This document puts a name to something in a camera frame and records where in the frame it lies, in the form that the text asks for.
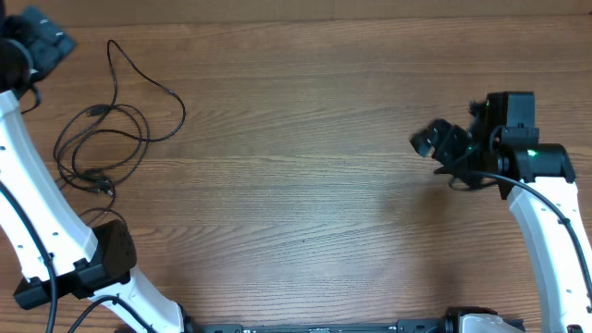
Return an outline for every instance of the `light wood surface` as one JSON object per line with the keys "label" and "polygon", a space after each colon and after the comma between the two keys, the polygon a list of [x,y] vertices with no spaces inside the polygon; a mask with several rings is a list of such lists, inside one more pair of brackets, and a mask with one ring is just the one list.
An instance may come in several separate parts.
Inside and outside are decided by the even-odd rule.
{"label": "light wood surface", "polygon": [[6,0],[65,27],[318,19],[585,15],[592,0]]}
{"label": "light wood surface", "polygon": [[[480,305],[540,329],[522,234],[497,190],[452,192],[410,134],[435,117],[468,125],[468,102],[535,91],[543,142],[563,143],[592,217],[592,20],[446,18],[161,25],[68,30],[75,53],[40,84],[26,116],[52,173],[56,136],[112,96],[105,46],[117,40],[188,107],[118,187],[139,265],[199,322],[390,322]],[[154,135],[179,120],[170,97],[115,56],[121,103]],[[30,103],[28,97],[23,104]],[[128,129],[122,118],[106,124]],[[133,142],[89,142],[85,165]],[[76,211],[106,199],[66,189]],[[39,332],[47,307],[12,299],[19,263],[0,239],[0,329]],[[86,301],[60,300],[65,331]],[[80,332],[119,324],[100,309]]]}

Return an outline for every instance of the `wood grain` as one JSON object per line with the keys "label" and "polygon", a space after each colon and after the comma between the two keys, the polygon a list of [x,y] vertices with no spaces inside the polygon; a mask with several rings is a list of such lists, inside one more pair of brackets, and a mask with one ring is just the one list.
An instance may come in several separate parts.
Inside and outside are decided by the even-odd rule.
{"label": "wood grain", "polygon": [[[59,131],[83,107],[110,101],[109,38],[183,98],[185,126],[151,145],[119,186],[116,209],[145,274],[202,323],[390,322],[481,305],[538,331],[537,287],[507,203],[495,189],[451,192],[407,142],[434,117],[468,124],[468,102],[489,92],[536,92],[542,141],[570,152],[592,227],[589,17],[69,32],[80,45],[40,84],[43,106],[26,118],[34,143],[55,175]],[[174,127],[175,101],[120,56],[115,65],[119,100],[138,106],[154,135]],[[132,147],[92,139],[81,162],[106,164]],[[76,211],[106,203],[64,193]],[[4,236],[0,250],[0,327],[43,330],[46,307],[25,312],[12,300],[19,264]],[[60,300],[58,331],[86,305]],[[117,325],[97,310],[80,331]]]}
{"label": "wood grain", "polygon": [[592,0],[7,0],[39,7],[64,27],[321,19],[586,15]]}

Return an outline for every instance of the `wooden tabletop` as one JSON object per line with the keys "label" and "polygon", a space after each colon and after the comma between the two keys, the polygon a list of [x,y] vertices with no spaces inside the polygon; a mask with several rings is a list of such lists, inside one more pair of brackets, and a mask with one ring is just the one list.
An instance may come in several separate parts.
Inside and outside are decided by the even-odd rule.
{"label": "wooden tabletop", "polygon": [[[108,39],[187,106],[181,131],[150,144],[117,188],[115,209],[129,222],[143,272],[198,322],[393,322],[479,305],[538,331],[537,286],[507,203],[495,188],[451,191],[445,176],[432,175],[438,164],[408,143],[435,117],[467,126],[469,101],[487,93],[536,93],[541,141],[570,153],[592,227],[588,16],[68,32],[79,46],[39,85],[43,104],[26,116],[53,175],[53,145],[67,121],[111,101]],[[114,58],[119,102],[141,109],[154,136],[174,128],[176,101]],[[105,126],[133,125],[113,115]],[[91,139],[80,163],[117,161],[134,144]],[[107,203],[64,194],[77,212]],[[4,234],[0,246],[0,329],[42,331],[48,308],[18,308],[19,263]],[[60,299],[56,331],[87,305]],[[119,324],[97,309],[80,332]]]}

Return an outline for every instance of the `tangled black cord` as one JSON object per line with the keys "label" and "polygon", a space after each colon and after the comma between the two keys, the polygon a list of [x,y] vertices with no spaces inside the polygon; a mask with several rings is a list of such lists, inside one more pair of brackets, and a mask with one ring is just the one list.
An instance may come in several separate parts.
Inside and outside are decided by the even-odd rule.
{"label": "tangled black cord", "polygon": [[[145,78],[146,80],[151,82],[153,85],[157,86],[158,88],[162,89],[163,91],[165,91],[169,95],[175,97],[175,99],[177,99],[177,101],[181,105],[181,109],[182,109],[181,120],[180,120],[179,124],[172,131],[170,131],[167,135],[160,137],[160,138],[151,139],[150,127],[148,126],[148,120],[146,120],[146,117],[144,116],[144,114],[139,109],[137,109],[136,107],[134,107],[132,105],[116,104],[118,87],[117,87],[117,76],[115,73],[115,69],[113,68],[113,63],[111,61],[111,52],[110,52],[111,51],[111,44],[113,44],[119,50],[119,52],[123,56],[125,56],[126,60],[128,60],[131,67],[138,74],[140,74],[143,78]],[[111,104],[109,104],[109,105],[99,104],[99,105],[92,105],[92,106],[85,108],[84,110],[80,111],[76,116],[74,116],[67,123],[67,125],[64,127],[64,129],[62,129],[61,133],[57,137],[57,141],[55,142],[55,146],[54,146],[54,160],[57,163],[57,171],[59,172],[59,176],[60,176],[58,179],[56,179],[56,181],[64,181],[64,184],[62,186],[60,186],[60,190],[63,189],[64,187],[66,187],[67,185],[69,185],[69,186],[71,186],[75,189],[81,190],[81,191],[87,191],[87,192],[91,192],[91,193],[103,192],[111,198],[111,202],[109,203],[109,205],[107,207],[91,208],[91,209],[88,209],[88,210],[79,214],[79,216],[85,216],[90,212],[99,212],[99,214],[97,216],[95,216],[89,223],[92,223],[96,218],[98,218],[99,216],[101,216],[104,213],[112,213],[112,214],[115,214],[117,217],[119,217],[122,220],[122,222],[124,224],[126,224],[126,226],[127,226],[127,222],[123,218],[123,216],[113,210],[113,206],[115,205],[115,200],[117,198],[116,186],[121,184],[127,178],[129,178],[131,176],[131,174],[138,168],[138,166],[142,162],[144,156],[146,155],[146,152],[148,150],[148,143],[162,142],[162,141],[167,140],[168,138],[172,137],[173,135],[175,135],[175,133],[177,133],[179,131],[179,129],[181,128],[181,126],[183,126],[183,123],[185,122],[185,117],[187,116],[187,112],[185,110],[185,104],[183,104],[183,101],[180,99],[180,97],[175,92],[173,92],[172,90],[163,86],[162,84],[156,82],[155,80],[150,79],[144,73],[142,73],[136,67],[136,65],[133,63],[133,61],[131,61],[130,57],[125,53],[125,51],[123,51],[121,46],[119,46],[119,44],[114,40],[109,40],[107,42],[107,60],[109,62],[109,70],[111,71],[111,77],[113,79],[113,89],[114,89],[113,100],[111,101]],[[101,123],[105,120],[105,118],[107,116],[109,116],[109,114],[112,111],[117,111],[117,112],[120,112],[120,113],[124,114],[125,116],[127,116],[135,125],[135,127],[138,131],[138,134],[133,135],[133,134],[130,134],[125,131],[118,130],[118,129],[97,129],[97,127],[99,125],[101,125]],[[134,116],[134,113],[142,119],[141,122],[139,122],[136,119],[136,117]],[[66,132],[68,131],[70,126],[72,124],[74,124],[76,122],[76,120],[84,114],[87,114],[90,117],[98,117],[98,119],[96,119],[91,125],[87,126],[85,129],[83,129],[79,133],[75,134],[71,138],[65,139]],[[146,128],[145,133],[142,131],[141,123]],[[87,168],[84,170],[80,169],[77,166],[77,160],[76,160],[77,155],[80,151],[80,148],[92,136],[100,134],[100,133],[115,133],[118,135],[122,135],[124,137],[129,138],[129,139],[136,140],[138,142],[138,144],[136,145],[134,151],[128,157],[124,158],[123,160],[121,160],[115,164],[112,164],[109,166]],[[72,150],[72,154],[70,157],[70,166],[66,167],[64,165],[63,159],[65,158],[66,152],[68,151],[69,148],[73,148],[73,150]],[[129,172],[127,174],[125,174],[123,177],[113,180],[105,174],[106,171],[113,170],[116,167],[121,167],[121,166],[127,164],[137,154],[140,154],[138,156],[138,159],[134,163],[133,167],[129,170]]]}

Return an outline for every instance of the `wooden table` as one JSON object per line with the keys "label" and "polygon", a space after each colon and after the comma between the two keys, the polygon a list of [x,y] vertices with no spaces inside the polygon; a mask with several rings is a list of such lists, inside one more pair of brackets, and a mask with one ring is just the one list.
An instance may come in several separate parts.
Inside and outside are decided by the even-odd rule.
{"label": "wooden table", "polygon": [[[43,105],[26,116],[53,175],[59,131],[82,108],[111,100],[108,39],[188,107],[181,131],[151,144],[118,187],[115,208],[129,221],[142,270],[199,322],[392,322],[480,305],[538,331],[537,286],[507,203],[495,188],[449,190],[446,177],[431,174],[437,163],[408,143],[435,117],[468,125],[468,102],[491,92],[536,92],[541,141],[570,152],[592,227],[590,17],[68,32],[80,45],[39,85]],[[139,107],[154,135],[172,129],[176,102],[123,57],[115,66],[119,101]],[[132,129],[123,117],[105,125]],[[80,160],[106,164],[133,145],[105,135]],[[64,193],[77,212],[107,202]],[[13,301],[19,263],[4,234],[0,246],[0,327],[44,330],[46,306],[25,312]],[[56,331],[87,305],[61,299]],[[119,323],[97,309],[80,332]]]}

